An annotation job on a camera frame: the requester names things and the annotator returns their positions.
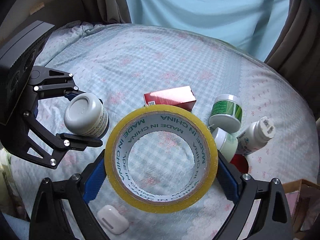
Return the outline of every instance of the beige curtain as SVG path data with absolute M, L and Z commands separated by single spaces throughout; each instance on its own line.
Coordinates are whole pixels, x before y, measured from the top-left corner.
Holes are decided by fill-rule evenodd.
M 91 22 L 131 23 L 126 0 L 82 0 Z
M 306 99 L 320 117 L 320 24 L 306 0 L 290 0 L 288 18 L 265 63 Z

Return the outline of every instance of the cardboard box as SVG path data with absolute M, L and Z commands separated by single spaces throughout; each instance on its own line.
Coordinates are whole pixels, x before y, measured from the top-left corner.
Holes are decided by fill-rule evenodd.
M 171 88 L 151 92 L 143 95 L 145 106 L 171 105 L 191 111 L 196 103 L 196 98 L 190 86 Z
M 300 179 L 283 184 L 283 188 L 290 208 L 294 237 L 302 239 L 309 230 L 302 228 L 309 208 L 320 199 L 320 185 Z

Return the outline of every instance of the light blue fabric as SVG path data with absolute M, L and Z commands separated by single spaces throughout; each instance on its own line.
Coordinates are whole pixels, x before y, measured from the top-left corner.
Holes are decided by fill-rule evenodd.
M 70 150 L 55 170 L 12 156 L 12 176 L 29 216 L 41 180 L 49 177 L 59 181 L 81 173 L 104 149 L 115 125 L 144 105 L 144 93 L 187 85 L 196 97 L 192 113 L 206 125 L 220 94 L 236 95 L 242 101 L 241 129 L 236 135 L 263 116 L 273 118 L 276 136 L 247 157 L 252 177 L 264 181 L 276 177 L 282 183 L 300 178 L 316 181 L 319 148 L 315 119 L 307 103 L 265 64 L 224 42 L 162 27 L 75 22 L 50 36 L 35 65 L 73 73 L 81 91 L 101 98 L 110 127 L 102 138 L 102 147 L 87 147 L 84 152 Z M 68 132 L 63 121 L 68 103 L 63 97 L 40 100 L 37 120 L 53 134 Z M 34 134 L 29 136 L 46 151 L 52 151 Z M 167 195 L 188 183 L 194 157 L 188 144 L 177 135 L 155 132 L 134 144 L 128 166 L 133 180 L 144 190 Z M 97 216 L 107 204 L 130 223 L 120 235 L 105 229 L 111 240 L 211 240 L 233 207 L 217 181 L 192 206 L 179 212 L 154 214 L 130 206 L 105 179 L 89 207 Z M 83 239 L 68 201 L 63 205 L 73 233 Z M 258 202 L 253 205 L 253 215 L 239 239 L 248 235 L 258 206 Z
M 284 26 L 289 0 L 127 0 L 132 23 L 221 39 L 264 61 Z
M 15 232 L 17 237 L 20 240 L 28 240 L 29 239 L 29 227 L 30 223 L 18 218 L 14 218 L 7 214 L 3 213 L 5 220 L 7 220 L 11 229 Z

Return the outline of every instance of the bed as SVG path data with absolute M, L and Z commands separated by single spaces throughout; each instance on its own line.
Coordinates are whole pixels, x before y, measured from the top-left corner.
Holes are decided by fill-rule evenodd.
M 144 93 L 190 85 L 197 99 L 192 113 L 205 124 L 217 95 L 239 96 L 243 121 L 236 135 L 263 116 L 272 117 L 277 129 L 266 147 L 247 157 L 249 173 L 259 180 L 277 177 L 282 183 L 300 178 L 316 181 L 319 147 L 315 119 L 307 103 L 270 67 L 223 41 L 155 26 L 72 22 L 52 33 L 35 65 L 73 73 L 80 90 L 102 99 L 110 118 L 104 145 L 125 115 L 143 107 Z M 63 123 L 67 104 L 66 98 L 41 100 L 37 119 L 53 134 L 68 132 Z M 29 136 L 49 152 L 32 132 Z M 102 150 L 69 151 L 56 170 L 13 156 L 12 175 L 29 216 L 42 178 L 58 181 L 81 173 Z M 159 194 L 172 192 L 177 184 L 188 181 L 194 165 L 188 145 L 164 132 L 149 134 L 136 143 L 129 161 L 138 185 Z M 125 203 L 106 179 L 89 206 L 96 216 L 107 204 L 130 222 L 121 235 L 106 231 L 112 240 L 212 239 L 233 206 L 214 181 L 205 196 L 185 210 L 146 213 Z M 64 205 L 75 236 L 83 239 L 68 202 Z M 255 203 L 240 239 L 248 234 L 257 208 Z

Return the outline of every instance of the white jar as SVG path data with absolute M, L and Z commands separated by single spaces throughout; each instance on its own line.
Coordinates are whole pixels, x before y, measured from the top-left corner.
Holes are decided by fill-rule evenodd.
M 209 127 L 221 128 L 228 133 L 235 133 L 241 127 L 242 108 L 240 98 L 223 94 L 217 96 L 212 106 Z
M 237 150 L 238 139 L 221 128 L 214 130 L 212 132 L 212 137 L 216 143 L 217 149 L 226 158 L 227 162 L 230 162 Z
M 242 134 L 238 136 L 237 154 L 247 156 L 263 148 L 274 137 L 276 128 L 272 118 L 262 117 L 252 123 Z
M 108 113 L 96 95 L 83 93 L 70 101 L 63 120 L 74 134 L 100 138 L 108 126 Z

